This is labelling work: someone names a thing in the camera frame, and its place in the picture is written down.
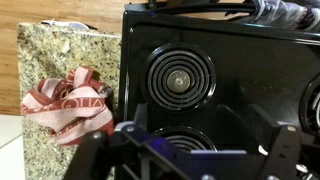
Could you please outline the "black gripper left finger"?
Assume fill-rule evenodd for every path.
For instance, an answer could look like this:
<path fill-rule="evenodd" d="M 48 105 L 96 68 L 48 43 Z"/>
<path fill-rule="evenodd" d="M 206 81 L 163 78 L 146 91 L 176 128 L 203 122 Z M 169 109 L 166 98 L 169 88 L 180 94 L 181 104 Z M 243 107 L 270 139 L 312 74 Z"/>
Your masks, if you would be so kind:
<path fill-rule="evenodd" d="M 107 180 L 113 167 L 133 180 L 187 180 L 178 168 L 179 152 L 163 138 L 146 131 L 148 106 L 139 104 L 132 121 L 120 122 L 114 133 L 87 133 L 63 180 Z"/>

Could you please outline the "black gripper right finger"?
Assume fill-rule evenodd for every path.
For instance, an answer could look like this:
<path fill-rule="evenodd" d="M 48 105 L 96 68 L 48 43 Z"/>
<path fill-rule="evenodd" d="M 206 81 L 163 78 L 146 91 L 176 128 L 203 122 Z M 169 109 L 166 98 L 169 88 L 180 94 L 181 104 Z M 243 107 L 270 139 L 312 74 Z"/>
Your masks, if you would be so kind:
<path fill-rule="evenodd" d="M 319 177 L 319 140 L 283 104 L 222 104 L 218 180 L 308 180 Z"/>

